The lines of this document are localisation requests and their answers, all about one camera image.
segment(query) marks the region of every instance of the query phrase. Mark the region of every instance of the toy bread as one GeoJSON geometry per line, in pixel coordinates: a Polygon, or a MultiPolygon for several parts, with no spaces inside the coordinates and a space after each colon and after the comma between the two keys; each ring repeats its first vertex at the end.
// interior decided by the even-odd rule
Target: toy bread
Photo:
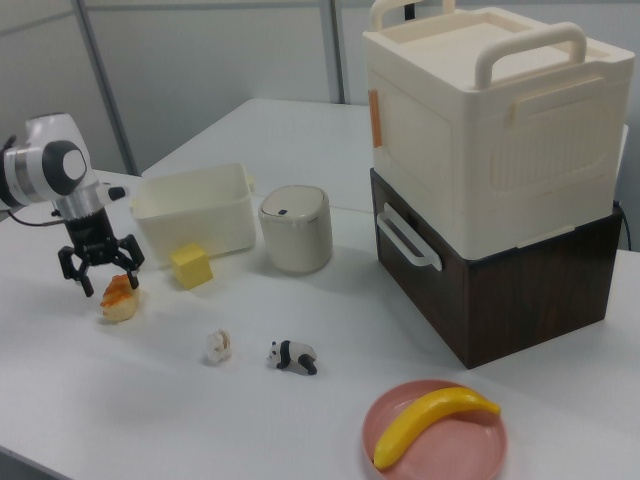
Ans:
{"type": "Polygon", "coordinates": [[[131,288],[127,275],[116,275],[102,297],[102,314],[114,323],[129,320],[138,309],[139,296],[139,288],[131,288]]]}

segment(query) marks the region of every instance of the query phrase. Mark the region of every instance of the wood grain box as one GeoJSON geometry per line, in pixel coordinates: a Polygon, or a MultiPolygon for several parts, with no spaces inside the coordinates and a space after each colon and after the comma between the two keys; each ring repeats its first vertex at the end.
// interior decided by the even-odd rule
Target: wood grain box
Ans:
{"type": "Polygon", "coordinates": [[[622,222],[619,209],[570,233],[466,260],[373,168],[371,185],[375,217],[385,204],[391,206],[437,253],[442,269],[415,266],[376,225],[380,262],[467,368],[605,317],[622,222]]]}

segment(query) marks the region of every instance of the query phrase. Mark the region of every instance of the toy banana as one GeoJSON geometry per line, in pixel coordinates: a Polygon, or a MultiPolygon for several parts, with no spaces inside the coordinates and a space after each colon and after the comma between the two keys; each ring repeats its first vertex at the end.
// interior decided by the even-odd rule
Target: toy banana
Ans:
{"type": "Polygon", "coordinates": [[[409,445],[431,424],[444,416],[470,410],[500,414],[500,406],[465,387],[435,390],[405,408],[376,444],[373,464],[378,470],[393,465],[409,445]]]}

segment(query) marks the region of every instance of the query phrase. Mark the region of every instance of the storage box handle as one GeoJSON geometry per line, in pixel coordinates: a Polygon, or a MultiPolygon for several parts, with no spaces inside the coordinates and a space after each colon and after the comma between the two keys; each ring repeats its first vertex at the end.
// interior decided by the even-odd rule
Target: storage box handle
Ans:
{"type": "MultiPolygon", "coordinates": [[[[369,14],[370,32],[379,32],[382,30],[382,15],[393,8],[404,7],[412,3],[418,3],[421,0],[376,0],[371,6],[369,14]]],[[[453,13],[456,10],[456,0],[442,0],[442,11],[453,13]]]]}
{"type": "Polygon", "coordinates": [[[570,63],[584,62],[587,55],[587,37],[578,25],[570,22],[514,33],[489,45],[480,52],[476,61],[476,88],[483,90],[491,86],[493,65],[502,57],[562,42],[571,42],[570,63]]]}
{"type": "Polygon", "coordinates": [[[420,235],[418,235],[413,228],[409,226],[404,219],[398,215],[391,205],[384,204],[384,211],[380,212],[376,217],[376,224],[391,242],[396,246],[398,250],[416,267],[427,267],[433,265],[439,272],[442,271],[442,261],[438,254],[425,242],[420,235]],[[407,241],[411,242],[415,250],[420,253],[420,256],[415,255],[411,249],[405,244],[396,232],[393,231],[391,226],[393,225],[407,241]]]}

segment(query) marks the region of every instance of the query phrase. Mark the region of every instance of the toy panda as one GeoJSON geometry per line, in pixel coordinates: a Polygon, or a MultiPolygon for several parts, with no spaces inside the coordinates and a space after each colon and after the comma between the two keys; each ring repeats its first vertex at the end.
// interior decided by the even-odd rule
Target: toy panda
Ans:
{"type": "Polygon", "coordinates": [[[281,343],[271,342],[269,361],[272,366],[282,370],[289,366],[291,361],[300,364],[309,375],[318,373],[313,362],[318,358],[316,352],[304,343],[285,340],[281,343]]]}

